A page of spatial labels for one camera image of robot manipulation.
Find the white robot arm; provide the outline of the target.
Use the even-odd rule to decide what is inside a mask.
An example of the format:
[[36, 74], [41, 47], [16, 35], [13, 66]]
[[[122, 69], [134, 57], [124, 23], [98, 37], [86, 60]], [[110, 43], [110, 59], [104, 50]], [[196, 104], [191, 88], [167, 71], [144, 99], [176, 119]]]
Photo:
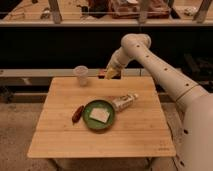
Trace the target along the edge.
[[179, 171], [213, 171], [213, 93], [156, 56], [150, 46], [147, 34], [123, 36], [105, 78], [111, 79], [132, 60], [138, 61], [185, 114]]

